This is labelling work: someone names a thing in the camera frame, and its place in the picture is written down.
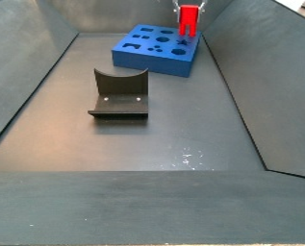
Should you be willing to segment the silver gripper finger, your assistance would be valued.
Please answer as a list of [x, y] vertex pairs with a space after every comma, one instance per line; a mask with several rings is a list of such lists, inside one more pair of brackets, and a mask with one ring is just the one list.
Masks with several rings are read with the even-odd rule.
[[173, 1], [173, 7], [174, 7], [174, 13], [177, 14], [177, 21], [180, 23], [181, 20], [181, 6], [178, 0], [172, 0]]
[[201, 0], [201, 5], [198, 6], [197, 22], [200, 22], [201, 14], [205, 12], [206, 5], [208, 5], [208, 0]]

